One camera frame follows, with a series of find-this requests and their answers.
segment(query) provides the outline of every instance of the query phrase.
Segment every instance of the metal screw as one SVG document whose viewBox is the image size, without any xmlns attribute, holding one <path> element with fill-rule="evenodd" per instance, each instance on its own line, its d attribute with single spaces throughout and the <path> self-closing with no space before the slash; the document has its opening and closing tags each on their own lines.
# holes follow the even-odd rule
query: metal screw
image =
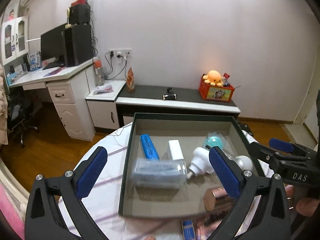
<svg viewBox="0 0 320 240">
<path fill-rule="evenodd" d="M 43 178 L 43 175 L 42 174 L 38 174 L 37 176 L 36 176 L 36 180 L 41 180 Z"/>
<path fill-rule="evenodd" d="M 252 172 L 249 171 L 249 170 L 245 170 L 245 171 L 243 172 L 243 174 L 244 174 L 246 177 L 251 177 L 251 176 L 252 176 Z"/>
<path fill-rule="evenodd" d="M 275 179 L 281 179 L 281 176 L 278 173 L 275 173 L 274 176 L 275 176 Z"/>
<path fill-rule="evenodd" d="M 73 175 L 73 171 L 66 171 L 64 173 L 64 176 L 66 176 L 66 177 L 71 177 L 72 175 Z"/>
</svg>

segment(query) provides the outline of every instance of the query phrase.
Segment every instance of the white spray bottle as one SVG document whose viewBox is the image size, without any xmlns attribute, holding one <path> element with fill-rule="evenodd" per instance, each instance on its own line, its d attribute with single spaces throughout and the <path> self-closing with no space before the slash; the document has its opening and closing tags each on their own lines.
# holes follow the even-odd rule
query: white spray bottle
<svg viewBox="0 0 320 240">
<path fill-rule="evenodd" d="M 187 174 L 187 179 L 190 179 L 192 176 L 198 176 L 203 175 L 205 173 L 213 173 L 214 169 L 211 166 L 211 163 L 209 161 L 209 151 L 202 148 L 197 147 L 193 151 L 193 159 L 190 163 L 189 169 L 190 171 Z M 240 155 L 237 157 L 232 157 L 231 155 L 227 155 L 228 159 L 235 161 L 238 166 L 244 171 L 244 170 L 250 170 L 252 171 L 252 161 L 249 157 L 245 155 Z"/>
</svg>

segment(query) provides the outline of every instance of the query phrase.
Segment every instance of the blue gripper pad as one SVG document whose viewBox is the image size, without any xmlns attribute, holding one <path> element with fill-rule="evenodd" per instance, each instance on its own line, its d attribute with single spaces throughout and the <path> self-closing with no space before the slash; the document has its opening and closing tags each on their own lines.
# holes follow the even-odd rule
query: blue gripper pad
<svg viewBox="0 0 320 240">
<path fill-rule="evenodd" d="M 76 184 L 76 198 L 82 199 L 87 197 L 96 183 L 102 169 L 107 163 L 108 153 L 103 147 L 98 147 L 99 151 L 94 159 L 89 163 L 82 176 Z"/>
<path fill-rule="evenodd" d="M 228 163 L 230 166 L 233 166 L 234 163 L 236 166 L 232 168 L 239 169 L 239 172 L 241 174 L 242 171 L 239 168 L 239 166 L 234 161 L 229 160 L 227 157 L 226 159 L 229 161 Z M 237 200 L 241 195 L 240 182 L 237 176 L 229 167 L 229 165 L 223 160 L 221 155 L 217 152 L 215 147 L 211 148 L 209 151 L 209 161 L 228 195 Z"/>
<path fill-rule="evenodd" d="M 273 149 L 277 149 L 279 151 L 285 152 L 285 153 L 291 153 L 294 150 L 294 147 L 291 143 L 271 138 L 269 141 L 269 146 Z"/>
</svg>

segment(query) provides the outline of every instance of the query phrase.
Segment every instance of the tray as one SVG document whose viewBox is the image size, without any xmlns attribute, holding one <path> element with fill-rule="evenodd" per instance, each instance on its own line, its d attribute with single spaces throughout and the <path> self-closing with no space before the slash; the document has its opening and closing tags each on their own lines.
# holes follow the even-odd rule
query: tray
<svg viewBox="0 0 320 240">
<path fill-rule="evenodd" d="M 137 158 L 145 158 L 141 134 L 149 134 L 160 159 L 168 159 L 168 141 L 178 139 L 187 167 L 193 150 L 201 147 L 209 131 L 227 139 L 225 149 L 233 156 L 247 155 L 248 141 L 231 116 L 145 114 L 134 115 L 129 138 L 119 202 L 119 215 L 136 218 L 182 218 L 206 213 L 203 197 L 209 188 L 222 187 L 215 174 L 193 177 L 178 190 L 135 187 L 132 170 Z M 264 176 L 256 158 L 253 173 Z"/>
</svg>

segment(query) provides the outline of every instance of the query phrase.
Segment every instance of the computer monitor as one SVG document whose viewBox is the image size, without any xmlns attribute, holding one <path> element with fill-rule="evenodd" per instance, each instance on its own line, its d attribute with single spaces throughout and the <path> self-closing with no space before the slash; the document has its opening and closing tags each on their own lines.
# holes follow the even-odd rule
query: computer monitor
<svg viewBox="0 0 320 240">
<path fill-rule="evenodd" d="M 65 25 L 66 23 L 41 35 L 41 60 L 53 57 L 63 60 L 64 45 L 61 32 L 64 31 Z"/>
</svg>

